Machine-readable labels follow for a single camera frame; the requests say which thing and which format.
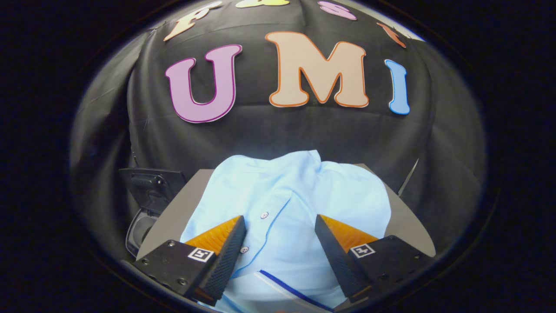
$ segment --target light blue shirt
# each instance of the light blue shirt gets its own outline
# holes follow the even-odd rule
[[[315,234],[317,214],[383,238],[391,210],[377,176],[355,165],[321,162],[316,150],[274,160],[235,155],[222,162],[180,239],[245,218],[248,250],[239,255],[214,309],[326,312],[344,302]]]

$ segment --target black fabric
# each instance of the black fabric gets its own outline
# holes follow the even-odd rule
[[[419,159],[402,199],[431,234],[438,255],[447,251],[476,212],[485,172],[478,103],[449,61],[429,44],[403,35],[407,48],[401,48],[364,13],[350,9],[358,18],[351,21],[309,0],[250,9],[225,2],[163,41],[177,19],[210,2],[184,7],[137,37],[107,62],[85,93],[73,130],[72,178],[77,210],[101,246],[114,258],[130,256],[125,232],[137,208],[116,171],[132,164],[132,151],[139,167],[180,170],[188,179],[236,154],[272,159],[316,149],[322,160],[365,163],[394,191]],[[364,48],[370,104],[341,107],[333,97],[321,104],[302,76],[309,102],[272,106],[278,61],[276,46],[265,40],[272,31],[304,33],[326,57],[339,41]],[[210,101],[213,68],[204,57],[229,44],[243,47],[235,57],[233,108],[211,123],[183,121],[173,109],[166,69],[194,57],[193,97]],[[407,70],[409,115],[388,108],[393,91],[385,59]]]

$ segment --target orange finger pad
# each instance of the orange finger pad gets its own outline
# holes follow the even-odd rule
[[[328,216],[320,214],[328,229],[347,253],[350,248],[378,240],[378,238],[362,232],[359,229],[344,224]]]
[[[240,216],[230,219],[186,242],[190,246],[214,251],[217,255]]]

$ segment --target orange letter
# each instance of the orange letter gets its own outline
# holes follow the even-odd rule
[[[402,46],[405,48],[405,44],[403,42],[400,41],[400,39],[398,38],[398,34],[393,32],[390,27],[381,24],[381,23],[377,23],[380,27],[382,27],[384,29],[384,31],[388,34],[388,36],[390,36],[390,38],[392,38],[396,43],[398,43],[398,45]]]
[[[189,28],[193,27],[193,25],[195,25],[195,23],[191,23],[191,21],[193,21],[193,19],[203,18],[205,15],[207,15],[207,13],[209,12],[210,9],[219,7],[221,4],[222,4],[222,1],[213,2],[213,3],[211,3],[207,6],[204,6],[200,9],[197,9],[197,10],[193,11],[192,13],[189,13],[188,15],[178,19],[177,22],[176,22],[177,25],[174,27],[174,29],[172,29],[170,34],[168,36],[166,36],[166,38],[164,38],[164,41],[167,41],[168,39],[173,38],[175,35],[183,33],[186,30],[188,30]]]
[[[353,43],[341,41],[326,59],[304,34],[271,32],[265,38],[278,50],[278,90],[270,95],[274,106],[301,106],[309,94],[301,89],[301,72],[307,78],[320,103],[325,103],[340,77],[340,91],[334,100],[341,106],[365,107],[363,57],[365,50]]]

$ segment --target letter u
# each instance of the letter u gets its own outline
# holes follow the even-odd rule
[[[190,71],[195,58],[182,60],[166,70],[170,80],[170,95],[176,114],[190,123],[215,121],[226,115],[236,100],[234,57],[242,50],[240,45],[227,45],[213,49],[205,55],[214,68],[215,94],[207,103],[197,103],[191,93]]]

